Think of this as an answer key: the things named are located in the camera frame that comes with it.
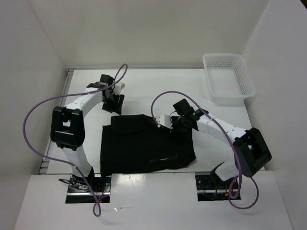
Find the black shorts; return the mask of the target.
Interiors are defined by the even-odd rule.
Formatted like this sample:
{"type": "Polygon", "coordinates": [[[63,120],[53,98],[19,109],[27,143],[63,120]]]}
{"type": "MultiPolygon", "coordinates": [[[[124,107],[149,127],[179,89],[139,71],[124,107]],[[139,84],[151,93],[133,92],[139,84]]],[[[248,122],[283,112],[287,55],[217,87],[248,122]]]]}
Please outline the black shorts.
{"type": "Polygon", "coordinates": [[[103,126],[100,173],[152,173],[189,166],[196,159],[192,131],[158,128],[146,115],[121,115],[103,126]]]}

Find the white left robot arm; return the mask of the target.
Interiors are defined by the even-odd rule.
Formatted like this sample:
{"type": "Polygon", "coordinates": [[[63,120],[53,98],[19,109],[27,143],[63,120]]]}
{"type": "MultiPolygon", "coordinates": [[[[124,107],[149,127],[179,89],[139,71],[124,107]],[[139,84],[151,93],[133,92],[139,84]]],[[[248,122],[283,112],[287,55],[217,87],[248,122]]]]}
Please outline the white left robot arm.
{"type": "Polygon", "coordinates": [[[83,142],[85,140],[85,116],[99,103],[109,114],[121,115],[125,95],[121,91],[124,83],[115,84],[115,79],[102,74],[100,80],[90,83],[86,91],[64,107],[57,106],[52,112],[51,141],[65,153],[72,163],[72,175],[84,191],[95,188],[94,169],[88,162],[83,142]]]}

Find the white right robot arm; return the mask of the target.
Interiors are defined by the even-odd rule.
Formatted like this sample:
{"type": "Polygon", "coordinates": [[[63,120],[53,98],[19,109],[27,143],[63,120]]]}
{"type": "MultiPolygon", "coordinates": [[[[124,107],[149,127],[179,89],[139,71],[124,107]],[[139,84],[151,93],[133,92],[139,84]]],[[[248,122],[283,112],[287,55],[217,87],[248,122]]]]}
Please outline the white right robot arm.
{"type": "Polygon", "coordinates": [[[223,162],[212,170],[210,181],[213,187],[222,188],[227,180],[240,174],[251,178],[271,161],[270,150],[258,129],[240,128],[214,117],[206,110],[194,110],[186,99],[175,103],[173,108],[179,117],[172,119],[172,128],[206,133],[235,151],[232,161],[223,162]]]}

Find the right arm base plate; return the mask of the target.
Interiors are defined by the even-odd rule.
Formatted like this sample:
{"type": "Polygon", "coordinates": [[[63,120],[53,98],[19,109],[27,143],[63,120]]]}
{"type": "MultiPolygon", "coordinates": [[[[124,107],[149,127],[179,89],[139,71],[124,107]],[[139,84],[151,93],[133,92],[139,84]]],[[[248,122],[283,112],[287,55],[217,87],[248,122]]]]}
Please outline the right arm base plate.
{"type": "Polygon", "coordinates": [[[233,179],[219,181],[209,173],[195,174],[198,202],[228,200],[229,186],[233,179]]]}

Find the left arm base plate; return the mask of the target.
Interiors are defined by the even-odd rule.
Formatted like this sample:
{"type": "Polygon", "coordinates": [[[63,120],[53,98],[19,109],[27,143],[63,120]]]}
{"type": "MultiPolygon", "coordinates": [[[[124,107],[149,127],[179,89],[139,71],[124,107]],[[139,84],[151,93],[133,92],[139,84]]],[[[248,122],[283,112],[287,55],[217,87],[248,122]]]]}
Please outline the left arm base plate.
{"type": "MultiPolygon", "coordinates": [[[[84,182],[77,182],[76,178],[73,176],[71,176],[69,180],[60,179],[60,181],[68,184],[65,201],[66,204],[95,203],[92,193],[84,182]]],[[[94,179],[92,180],[92,189],[100,203],[109,203],[111,176],[100,177],[100,175],[95,175],[94,179]]]]}

